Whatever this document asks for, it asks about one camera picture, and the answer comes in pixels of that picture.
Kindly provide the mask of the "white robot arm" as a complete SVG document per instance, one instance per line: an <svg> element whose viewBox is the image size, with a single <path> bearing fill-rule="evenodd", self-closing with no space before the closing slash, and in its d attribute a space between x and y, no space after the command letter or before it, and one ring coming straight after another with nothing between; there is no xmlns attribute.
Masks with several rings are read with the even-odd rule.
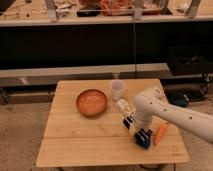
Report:
<svg viewBox="0 0 213 171"><path fill-rule="evenodd" d="M138 128L148 129L152 117L157 116L213 144L213 115L163 102L162 91L158 87L137 93L133 97L133 104L133 121Z"/></svg>

